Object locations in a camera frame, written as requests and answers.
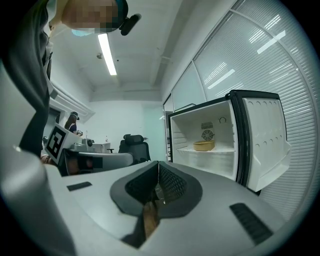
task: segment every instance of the fridge shelf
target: fridge shelf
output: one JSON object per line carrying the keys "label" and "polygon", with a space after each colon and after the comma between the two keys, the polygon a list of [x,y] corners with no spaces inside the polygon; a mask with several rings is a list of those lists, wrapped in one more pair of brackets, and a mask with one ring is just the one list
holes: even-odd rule
{"label": "fridge shelf", "polygon": [[232,146],[215,146],[210,151],[196,151],[193,146],[186,146],[177,149],[180,153],[200,153],[200,154],[214,154],[214,153],[229,153],[235,152],[235,149]]}

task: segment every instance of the open fridge door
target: open fridge door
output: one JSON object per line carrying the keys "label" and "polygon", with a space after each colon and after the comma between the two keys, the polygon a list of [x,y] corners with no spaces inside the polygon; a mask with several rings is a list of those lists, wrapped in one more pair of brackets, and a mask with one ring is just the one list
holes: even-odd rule
{"label": "open fridge door", "polygon": [[234,90],[227,94],[233,105],[244,151],[239,153],[240,183],[257,192],[265,188],[290,165],[291,145],[287,142],[286,122],[278,94]]}

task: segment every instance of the ceiling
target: ceiling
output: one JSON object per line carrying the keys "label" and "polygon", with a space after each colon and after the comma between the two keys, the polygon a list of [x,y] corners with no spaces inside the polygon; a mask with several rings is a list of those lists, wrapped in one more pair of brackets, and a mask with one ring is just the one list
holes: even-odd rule
{"label": "ceiling", "polygon": [[170,37],[183,2],[127,0],[128,17],[140,13],[142,18],[127,36],[122,36],[119,30],[108,34],[117,76],[111,76],[104,59],[97,58],[97,54],[102,52],[97,34],[75,36],[69,28],[62,25],[54,31],[51,40],[68,50],[76,69],[86,76],[93,91],[102,88],[110,91],[127,90],[131,85],[132,90],[135,87],[136,90],[157,90],[159,70],[163,70],[161,65],[170,60],[162,56],[168,42],[171,48],[175,44],[176,40],[170,40]]}

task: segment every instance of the office chair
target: office chair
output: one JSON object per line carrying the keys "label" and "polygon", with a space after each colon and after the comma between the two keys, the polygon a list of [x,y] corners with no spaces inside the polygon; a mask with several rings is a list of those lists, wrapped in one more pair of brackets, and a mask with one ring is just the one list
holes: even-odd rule
{"label": "office chair", "polygon": [[120,143],[119,153],[131,153],[133,155],[133,163],[139,164],[150,161],[149,145],[144,142],[141,135],[125,135]]}

